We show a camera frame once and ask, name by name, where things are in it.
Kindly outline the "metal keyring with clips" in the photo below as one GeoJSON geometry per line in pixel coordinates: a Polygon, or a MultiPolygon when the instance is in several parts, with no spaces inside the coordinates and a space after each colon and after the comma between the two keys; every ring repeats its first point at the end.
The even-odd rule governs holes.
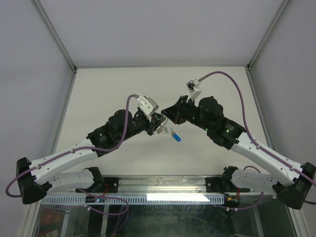
{"type": "Polygon", "coordinates": [[[167,123],[168,123],[168,119],[166,119],[163,124],[159,125],[159,127],[156,129],[156,133],[161,134],[164,132],[164,133],[168,134],[169,132],[168,132],[168,128],[166,126],[167,123]]]}

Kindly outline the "key with blue tag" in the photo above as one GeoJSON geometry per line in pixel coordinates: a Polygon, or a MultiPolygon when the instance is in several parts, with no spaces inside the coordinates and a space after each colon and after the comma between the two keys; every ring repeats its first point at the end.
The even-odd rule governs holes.
{"type": "Polygon", "coordinates": [[[177,135],[177,133],[173,130],[173,128],[171,127],[171,136],[177,141],[180,142],[181,138],[177,135]]]}

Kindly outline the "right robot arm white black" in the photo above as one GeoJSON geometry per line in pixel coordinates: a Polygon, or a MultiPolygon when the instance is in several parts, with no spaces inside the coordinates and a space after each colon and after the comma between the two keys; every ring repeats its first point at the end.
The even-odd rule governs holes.
{"type": "Polygon", "coordinates": [[[250,138],[243,126],[224,117],[223,107],[214,97],[205,97],[196,106],[187,96],[181,96],[176,104],[163,109],[162,114],[174,124],[190,122],[205,130],[216,145],[248,158],[267,171],[258,173],[228,166],[221,176],[224,190],[253,189],[277,197],[292,209],[302,208],[316,174],[315,166],[291,161],[250,138]]]}

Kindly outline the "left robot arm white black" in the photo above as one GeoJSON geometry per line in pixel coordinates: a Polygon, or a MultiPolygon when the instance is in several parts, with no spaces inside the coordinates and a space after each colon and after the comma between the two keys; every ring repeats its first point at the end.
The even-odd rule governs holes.
{"type": "Polygon", "coordinates": [[[117,150],[123,141],[143,131],[151,136],[164,121],[165,117],[160,113],[147,116],[138,109],[132,115],[127,110],[118,110],[105,125],[61,152],[36,160],[19,159],[16,163],[19,198],[23,204],[31,204],[54,191],[100,191],[104,179],[99,168],[84,168],[77,173],[67,173],[66,170],[117,150]]]}

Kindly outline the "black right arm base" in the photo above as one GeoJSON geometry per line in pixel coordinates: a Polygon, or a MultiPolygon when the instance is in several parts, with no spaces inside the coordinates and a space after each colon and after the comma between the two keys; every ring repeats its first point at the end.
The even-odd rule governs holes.
{"type": "Polygon", "coordinates": [[[237,170],[235,166],[224,168],[224,172],[220,176],[206,177],[205,186],[207,193],[221,193],[228,196],[228,193],[237,193],[238,187],[232,183],[232,175],[237,170]]]}

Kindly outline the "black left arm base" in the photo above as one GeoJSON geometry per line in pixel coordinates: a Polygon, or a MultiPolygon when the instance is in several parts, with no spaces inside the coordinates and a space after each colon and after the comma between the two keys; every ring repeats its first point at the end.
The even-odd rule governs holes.
{"type": "Polygon", "coordinates": [[[88,188],[81,188],[88,193],[105,193],[116,194],[119,189],[118,177],[103,176],[98,167],[85,168],[84,171],[89,171],[92,174],[93,183],[88,188]]]}

